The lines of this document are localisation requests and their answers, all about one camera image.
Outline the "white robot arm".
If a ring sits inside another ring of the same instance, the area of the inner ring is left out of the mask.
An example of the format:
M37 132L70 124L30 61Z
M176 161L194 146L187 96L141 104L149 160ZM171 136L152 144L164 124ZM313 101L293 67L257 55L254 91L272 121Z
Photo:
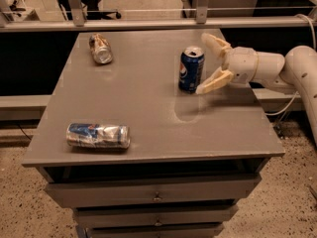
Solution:
M298 46L284 57L252 48L232 48L226 41L207 33L201 35L201 40L222 64L197 86L197 94L208 93L229 83L249 82L278 92L297 91L317 143L317 52L314 49Z

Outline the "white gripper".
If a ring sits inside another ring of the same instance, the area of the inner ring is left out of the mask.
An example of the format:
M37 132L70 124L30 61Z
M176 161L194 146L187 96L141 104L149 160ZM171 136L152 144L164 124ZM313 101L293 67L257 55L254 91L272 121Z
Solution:
M197 86L196 94L206 94L230 82L246 84L253 79L259 62L255 50L243 47L232 49L228 42L207 33L201 35L201 41L217 59L225 57L225 69L219 66L210 77Z

